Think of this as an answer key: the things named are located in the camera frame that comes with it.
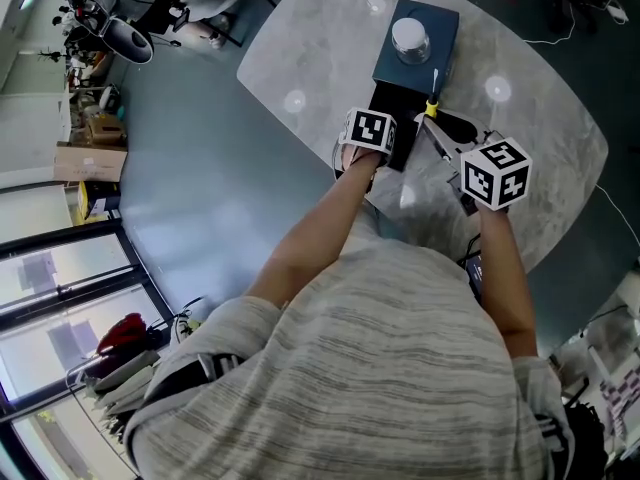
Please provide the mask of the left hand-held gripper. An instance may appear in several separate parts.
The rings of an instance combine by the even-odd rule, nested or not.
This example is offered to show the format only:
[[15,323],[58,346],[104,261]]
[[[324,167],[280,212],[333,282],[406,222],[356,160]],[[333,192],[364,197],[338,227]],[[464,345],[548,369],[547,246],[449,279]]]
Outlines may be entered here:
[[397,123],[390,114],[353,107],[346,115],[338,143],[364,147],[389,156],[393,151],[396,131]]

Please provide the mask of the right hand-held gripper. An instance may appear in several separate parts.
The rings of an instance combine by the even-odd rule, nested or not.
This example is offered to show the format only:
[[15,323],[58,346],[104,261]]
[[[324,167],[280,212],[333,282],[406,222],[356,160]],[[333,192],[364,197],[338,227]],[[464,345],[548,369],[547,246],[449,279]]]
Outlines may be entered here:
[[448,183],[464,212],[478,204],[501,210],[527,196],[532,159],[513,138],[450,110],[424,115],[421,128],[453,168]]

